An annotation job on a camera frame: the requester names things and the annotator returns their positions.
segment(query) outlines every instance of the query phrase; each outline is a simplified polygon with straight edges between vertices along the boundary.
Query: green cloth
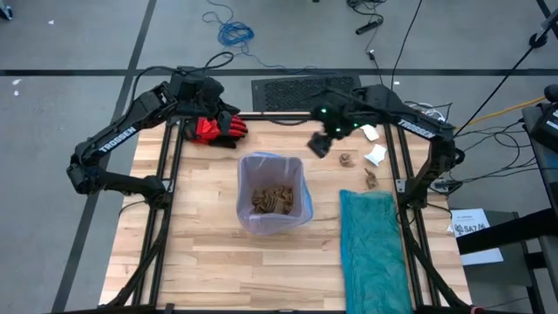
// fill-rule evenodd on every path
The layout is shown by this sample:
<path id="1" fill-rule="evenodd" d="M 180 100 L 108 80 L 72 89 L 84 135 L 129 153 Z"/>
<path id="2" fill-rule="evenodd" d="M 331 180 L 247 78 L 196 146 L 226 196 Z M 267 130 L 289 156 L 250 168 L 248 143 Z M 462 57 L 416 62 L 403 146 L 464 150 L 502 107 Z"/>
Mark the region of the green cloth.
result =
<path id="1" fill-rule="evenodd" d="M 412 313 L 393 196 L 341 190 L 340 197 L 347 314 Z"/>

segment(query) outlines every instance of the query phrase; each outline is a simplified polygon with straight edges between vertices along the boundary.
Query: gray floor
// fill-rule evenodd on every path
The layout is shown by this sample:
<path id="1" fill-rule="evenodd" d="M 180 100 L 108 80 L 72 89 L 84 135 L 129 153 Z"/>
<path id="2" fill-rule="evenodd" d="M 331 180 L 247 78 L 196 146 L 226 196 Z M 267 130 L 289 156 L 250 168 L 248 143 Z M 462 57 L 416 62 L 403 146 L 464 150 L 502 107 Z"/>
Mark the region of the gray floor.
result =
<path id="1" fill-rule="evenodd" d="M 8 0 L 15 19 L 0 21 L 0 69 L 126 69 L 148 0 Z M 371 34 L 354 30 L 364 24 L 342 0 L 221 0 L 235 9 L 235 20 L 255 30 L 251 51 L 268 64 L 288 67 L 370 68 L 364 47 Z M 417 0 L 389 0 L 378 7 L 385 17 L 371 48 L 380 67 L 392 68 Z M 547 0 L 551 8 L 558 0 Z M 159 0 L 139 56 L 138 68 L 149 65 L 203 65 L 221 50 L 217 25 L 201 14 L 217 10 L 203 1 Z M 535 0 L 425 0 L 398 68 L 506 69 L 527 49 L 527 38 L 543 19 Z M 521 68 L 558 68 L 558 40 L 535 51 Z M 239 57 L 228 69 L 262 68 Z M 18 85 L 12 80 L 23 79 Z M 143 78 L 139 91 L 159 83 Z M 223 98 L 243 110 L 252 109 L 251 79 L 219 77 Z M 498 84 L 499 77 L 397 76 L 402 99 L 444 104 L 452 101 L 450 121 L 464 123 Z M 376 84 L 378 77 L 361 77 Z M 75 144 L 105 126 L 114 111 L 123 77 L 0 77 L 0 309 L 3 313 L 51 310 L 64 271 L 85 197 L 76 195 L 65 175 Z M 542 95 L 556 77 L 512 77 L 482 113 L 490 113 Z M 478 128 L 504 126 L 519 112 L 479 123 Z M 527 139 L 517 136 L 520 142 Z M 475 142 L 474 135 L 458 141 Z M 132 140 L 112 155 L 109 168 L 131 167 Z M 504 166 L 514 150 L 487 141 L 468 152 L 457 178 L 484 174 Z M 524 148 L 521 160 L 533 156 Z M 121 195 L 99 198 L 67 310 L 94 307 L 103 284 L 117 223 Z M 521 215 L 548 206 L 536 172 L 465 185 L 450 199 L 461 208 L 518 211 Z M 538 274 L 548 312 L 558 309 L 548 275 Z M 518 287 L 470 282 L 476 304 L 499 304 L 526 293 Z M 498 309 L 529 312 L 528 302 Z"/>

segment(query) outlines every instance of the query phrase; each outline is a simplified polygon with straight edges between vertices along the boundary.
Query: white paper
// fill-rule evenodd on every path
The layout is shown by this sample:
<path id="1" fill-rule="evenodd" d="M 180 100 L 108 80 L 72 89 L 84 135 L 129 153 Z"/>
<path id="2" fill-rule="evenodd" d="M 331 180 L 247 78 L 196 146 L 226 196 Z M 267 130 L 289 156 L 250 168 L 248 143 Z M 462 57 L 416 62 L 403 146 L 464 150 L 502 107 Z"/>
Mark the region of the white paper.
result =
<path id="1" fill-rule="evenodd" d="M 380 166 L 380 161 L 384 160 L 385 158 L 385 151 L 387 149 L 383 146 L 380 145 L 374 145 L 374 148 L 372 148 L 372 151 L 365 155 L 364 157 L 367 160 L 370 160 L 374 165 L 376 165 L 376 167 Z"/>
<path id="2" fill-rule="evenodd" d="M 366 125 L 361 126 L 360 128 L 363 129 L 364 135 L 366 135 L 366 139 L 368 139 L 369 141 L 377 140 L 380 138 L 374 126 Z"/>
<path id="3" fill-rule="evenodd" d="M 482 208 L 452 210 L 452 215 L 453 232 L 456 237 L 490 227 L 485 211 Z M 464 266 L 503 261 L 504 258 L 500 253 L 500 249 L 487 249 L 461 256 L 461 262 Z"/>

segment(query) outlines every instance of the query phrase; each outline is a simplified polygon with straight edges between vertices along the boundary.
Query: wooden tabletop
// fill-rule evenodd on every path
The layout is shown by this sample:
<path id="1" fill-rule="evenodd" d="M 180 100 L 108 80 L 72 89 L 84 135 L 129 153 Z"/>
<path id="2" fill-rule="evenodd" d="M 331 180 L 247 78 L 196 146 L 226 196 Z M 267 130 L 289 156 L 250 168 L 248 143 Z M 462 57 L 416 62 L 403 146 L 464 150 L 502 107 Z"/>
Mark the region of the wooden tabletop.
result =
<path id="1" fill-rule="evenodd" d="M 394 192 L 390 156 L 386 154 L 380 167 L 363 157 L 374 144 L 386 147 L 384 129 L 378 128 L 380 139 L 374 143 L 356 130 L 336 141 L 320 160 L 306 147 L 311 134 L 320 129 L 317 122 L 300 126 L 268 121 L 247 124 L 249 135 L 235 150 L 191 143 L 183 146 L 158 307 L 174 303 L 177 309 L 344 310 L 339 190 L 367 191 L 367 167 L 378 177 L 377 190 Z M 131 175 L 155 174 L 163 132 L 164 126 L 159 126 L 140 133 Z M 400 173 L 404 174 L 397 136 L 394 140 Z M 412 134 L 407 134 L 407 141 L 417 173 L 425 161 L 428 142 Z M 314 205 L 310 222 L 273 236 L 251 235 L 242 229 L 235 210 L 237 162 L 254 151 L 303 160 Z M 351 155 L 355 167 L 341 167 L 338 158 L 343 153 Z M 140 200 L 137 195 L 126 197 L 124 205 Z M 430 195 L 429 202 L 447 206 L 439 195 Z M 120 217 L 101 304 L 115 297 L 138 265 L 147 210 L 146 205 L 135 205 Z M 423 216 L 434 266 L 457 295 L 470 303 L 457 243 L 446 231 L 449 214 L 425 208 Z M 429 304 L 425 274 L 418 261 L 417 265 L 423 298 Z M 144 289 L 143 303 L 148 291 Z"/>

